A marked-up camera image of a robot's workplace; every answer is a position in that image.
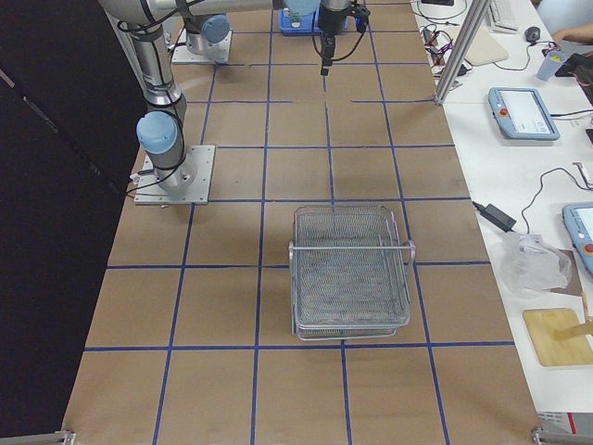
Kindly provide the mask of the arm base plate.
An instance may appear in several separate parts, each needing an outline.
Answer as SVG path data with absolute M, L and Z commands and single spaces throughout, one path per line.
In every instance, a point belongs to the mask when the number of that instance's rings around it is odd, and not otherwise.
M 143 170 L 149 174 L 139 177 L 133 202 L 139 206 L 207 205 L 215 153 L 215 146 L 186 146 L 184 163 L 163 184 L 158 184 L 158 179 L 166 173 L 158 171 L 156 176 L 145 155 Z
M 201 34 L 191 34 L 186 38 L 182 31 L 179 41 L 172 53 L 172 63 L 178 65 L 217 65 L 229 61 L 233 31 L 218 43 L 212 43 Z

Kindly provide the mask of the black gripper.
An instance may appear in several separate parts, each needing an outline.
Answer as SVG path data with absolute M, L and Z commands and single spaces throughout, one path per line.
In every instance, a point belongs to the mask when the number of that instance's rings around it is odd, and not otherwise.
M 333 66 L 335 37 L 344 29 L 351 4 L 320 4 L 317 26 L 321 32 L 321 76 L 327 76 Z

